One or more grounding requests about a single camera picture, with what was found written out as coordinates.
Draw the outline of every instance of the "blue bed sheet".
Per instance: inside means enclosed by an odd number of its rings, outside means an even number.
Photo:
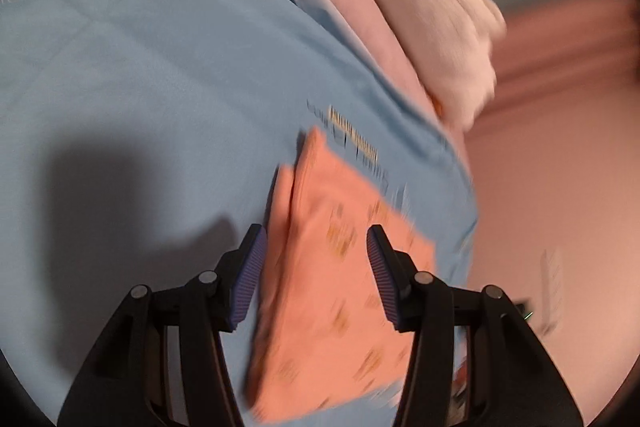
[[[0,0],[0,346],[53,420],[129,288],[181,285],[264,222],[277,165],[332,148],[466,279],[476,206],[444,136],[293,0]],[[333,140],[334,107],[378,152]],[[255,326],[223,345],[242,379]],[[247,425],[254,425],[242,400]],[[290,425],[390,425],[370,396]]]

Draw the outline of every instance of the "silver screw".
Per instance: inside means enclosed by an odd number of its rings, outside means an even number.
[[[139,284],[138,286],[133,286],[133,288],[131,289],[131,296],[134,299],[142,299],[146,295],[147,291],[148,290],[146,289],[145,285]]]
[[[498,286],[494,286],[493,284],[487,286],[484,291],[486,291],[486,294],[492,299],[499,299],[504,295],[504,292],[498,288]]]
[[[198,280],[203,284],[212,283],[214,280],[218,278],[218,274],[213,270],[206,270],[198,275]]]
[[[433,275],[429,272],[416,272],[414,279],[418,284],[431,284],[433,282]]]

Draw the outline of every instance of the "blue fabric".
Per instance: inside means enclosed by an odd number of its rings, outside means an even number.
[[[466,279],[476,207],[452,148],[292,0],[2,0],[0,64],[0,346],[52,419],[126,292],[214,267],[312,125],[435,242],[443,279]],[[255,300],[223,338],[238,396]],[[291,425],[394,414],[365,397]]]

